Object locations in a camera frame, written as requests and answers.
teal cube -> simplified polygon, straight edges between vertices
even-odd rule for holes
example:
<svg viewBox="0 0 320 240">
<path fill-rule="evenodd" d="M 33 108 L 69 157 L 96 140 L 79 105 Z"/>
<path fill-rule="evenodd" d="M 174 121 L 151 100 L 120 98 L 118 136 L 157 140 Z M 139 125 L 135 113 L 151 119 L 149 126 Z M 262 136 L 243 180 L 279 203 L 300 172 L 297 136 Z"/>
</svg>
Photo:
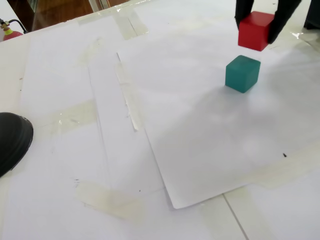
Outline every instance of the teal cube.
<svg viewBox="0 0 320 240">
<path fill-rule="evenodd" d="M 258 81 L 260 62 L 246 56 L 237 56 L 226 66 L 225 85 L 245 93 Z"/>
</svg>

red fire extinguisher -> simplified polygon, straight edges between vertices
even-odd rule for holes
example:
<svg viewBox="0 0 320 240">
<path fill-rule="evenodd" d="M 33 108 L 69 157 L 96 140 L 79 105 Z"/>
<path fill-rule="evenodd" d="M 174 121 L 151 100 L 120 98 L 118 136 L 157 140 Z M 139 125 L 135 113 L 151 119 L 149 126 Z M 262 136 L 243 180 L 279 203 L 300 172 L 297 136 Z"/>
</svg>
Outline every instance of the red fire extinguisher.
<svg viewBox="0 0 320 240">
<path fill-rule="evenodd" d="M 10 29 L 10 23 L 12 22 L 18 22 L 21 26 L 21 28 L 23 29 L 23 33 L 26 34 L 28 33 L 28 31 L 25 29 L 25 27 L 22 25 L 22 23 L 17 20 L 17 19 L 12 19 L 10 21 L 3 21 L 1 18 L 0 18 L 0 24 L 1 24 L 1 28 L 3 29 L 4 31 L 4 37 L 3 37 L 3 40 L 8 40 L 8 39 L 13 39 L 15 37 L 18 37 L 18 36 L 21 36 L 23 35 L 22 33 L 18 32 L 18 31 L 12 31 Z"/>
</svg>

tile grout line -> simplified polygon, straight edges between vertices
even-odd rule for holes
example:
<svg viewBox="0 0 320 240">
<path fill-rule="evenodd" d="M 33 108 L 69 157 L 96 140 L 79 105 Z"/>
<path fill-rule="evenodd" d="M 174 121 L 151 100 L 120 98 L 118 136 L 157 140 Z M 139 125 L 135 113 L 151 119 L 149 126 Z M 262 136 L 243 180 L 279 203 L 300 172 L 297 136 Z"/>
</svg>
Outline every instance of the tile grout line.
<svg viewBox="0 0 320 240">
<path fill-rule="evenodd" d="M 235 214 L 234 210 L 232 209 L 232 207 L 231 207 L 230 203 L 228 202 L 228 200 L 227 200 L 227 198 L 226 198 L 225 194 L 223 193 L 223 194 L 222 194 L 222 196 L 223 196 L 223 198 L 224 198 L 224 200 L 225 200 L 226 204 L 228 205 L 228 207 L 229 207 L 229 209 L 230 209 L 230 211 L 231 211 L 231 213 L 232 213 L 233 217 L 235 218 L 235 221 L 236 221 L 236 223 L 238 224 L 238 226 L 239 226 L 239 228 L 240 228 L 240 230 L 241 230 L 241 232 L 242 232 L 242 234 L 243 234 L 243 236 L 244 236 L 245 240 L 250 240 L 250 239 L 249 239 L 249 237 L 248 237 L 248 235 L 246 234 L 246 232 L 245 232 L 244 228 L 242 227 L 242 225 L 241 225 L 241 223 L 240 223 L 239 219 L 237 218 L 237 216 L 236 216 L 236 214 Z"/>
</svg>

tabletop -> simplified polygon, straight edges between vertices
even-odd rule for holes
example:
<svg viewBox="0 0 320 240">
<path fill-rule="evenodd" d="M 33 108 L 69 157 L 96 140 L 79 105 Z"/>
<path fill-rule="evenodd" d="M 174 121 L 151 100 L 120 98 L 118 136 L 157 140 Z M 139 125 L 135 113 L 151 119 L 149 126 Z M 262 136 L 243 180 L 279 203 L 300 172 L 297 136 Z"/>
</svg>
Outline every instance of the tabletop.
<svg viewBox="0 0 320 240">
<path fill-rule="evenodd" d="M 309 4 L 302 1 L 269 49 L 320 49 L 318 33 L 302 30 Z M 3 240 L 319 238 L 319 170 L 308 161 L 316 150 L 303 152 L 306 171 L 174 209 L 148 136 L 132 121 L 118 49 L 223 23 L 234 6 L 132 0 L 0 43 L 0 110 L 34 126 L 28 153 L 0 179 Z M 253 8 L 276 7 L 268 0 Z"/>
</svg>

paper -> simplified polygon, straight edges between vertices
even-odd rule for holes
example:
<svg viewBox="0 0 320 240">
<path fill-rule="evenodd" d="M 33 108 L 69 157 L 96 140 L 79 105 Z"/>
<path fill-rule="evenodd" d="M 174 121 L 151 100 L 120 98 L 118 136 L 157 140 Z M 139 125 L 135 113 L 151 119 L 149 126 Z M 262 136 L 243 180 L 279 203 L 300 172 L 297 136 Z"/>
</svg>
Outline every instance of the paper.
<svg viewBox="0 0 320 240">
<path fill-rule="evenodd" d="M 78 65 L 86 48 L 81 36 L 79 25 L 70 23 L 30 39 L 20 108 L 32 123 L 93 98 L 88 67 Z"/>
<path fill-rule="evenodd" d="M 17 41 L 17 38 L 13 38 L 0 45 L 0 112 L 19 114 L 21 86 L 30 43 L 28 36 L 23 41 Z"/>
<path fill-rule="evenodd" d="M 262 166 L 320 137 L 320 55 L 237 45 L 234 20 L 148 40 L 119 51 L 136 84 L 145 129 L 175 208 L 247 184 Z M 238 55 L 261 61 L 257 84 L 242 94 L 225 85 Z"/>
<path fill-rule="evenodd" d="M 117 78 L 115 50 L 97 54 L 89 65 L 112 190 L 138 198 L 164 188 L 148 137 L 134 129 L 129 107 Z"/>
<path fill-rule="evenodd" d="M 136 131 L 139 131 L 139 129 L 143 127 L 143 118 L 139 110 L 139 103 L 136 99 L 136 91 L 133 88 L 134 84 L 131 83 L 121 63 L 115 66 L 115 72 L 125 99 L 125 104 L 129 110 L 133 127 Z"/>
</svg>

